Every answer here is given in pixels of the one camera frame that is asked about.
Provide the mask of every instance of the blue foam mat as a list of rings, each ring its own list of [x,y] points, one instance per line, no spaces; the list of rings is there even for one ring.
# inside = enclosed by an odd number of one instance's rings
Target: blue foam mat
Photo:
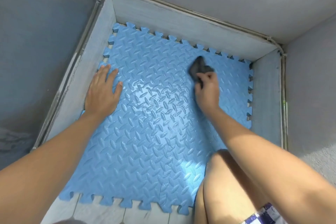
[[[81,203],[91,203],[93,195],[102,195],[102,205],[117,197],[126,208],[139,200],[146,210],[157,202],[168,213],[171,205],[179,205],[178,212],[187,215],[209,157],[225,148],[195,103],[188,66],[204,56],[218,75],[221,108],[250,128],[250,62],[176,42],[174,36],[151,35],[146,28],[138,31],[131,23],[116,23],[113,30],[117,35],[108,39],[113,48],[103,55],[119,69],[113,90],[123,81],[120,102],[95,131],[59,197],[70,200],[79,192]]]

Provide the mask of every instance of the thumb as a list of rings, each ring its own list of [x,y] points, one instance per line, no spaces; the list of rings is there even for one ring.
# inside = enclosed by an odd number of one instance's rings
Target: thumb
[[[195,95],[198,95],[201,93],[201,84],[198,82],[195,84]]]
[[[122,90],[123,90],[123,82],[118,82],[114,91],[114,96],[119,99]]]

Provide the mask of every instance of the thigh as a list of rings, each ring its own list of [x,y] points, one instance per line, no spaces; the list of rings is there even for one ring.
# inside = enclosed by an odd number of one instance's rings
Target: thigh
[[[268,202],[227,150],[212,156],[203,186],[209,224],[240,224]]]

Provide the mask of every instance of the white tile floor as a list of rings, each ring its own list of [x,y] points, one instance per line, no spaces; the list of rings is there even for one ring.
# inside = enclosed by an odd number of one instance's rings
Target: white tile floor
[[[78,203],[80,195],[75,194],[67,201],[59,198],[51,205],[41,224],[53,224],[62,220],[75,219],[86,224],[192,224],[194,209],[189,207],[189,215],[177,213],[178,206],[172,206],[172,213],[164,213],[156,203],[152,209],[138,209],[140,201],[133,200],[132,208],[121,208],[121,199],[115,198],[112,206],[99,205],[102,197],[95,196],[92,204]]]

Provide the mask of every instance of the checkered shorts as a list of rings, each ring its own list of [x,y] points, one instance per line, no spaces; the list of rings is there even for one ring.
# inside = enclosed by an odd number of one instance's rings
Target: checkered shorts
[[[241,224],[286,224],[286,222],[274,206],[268,203]]]

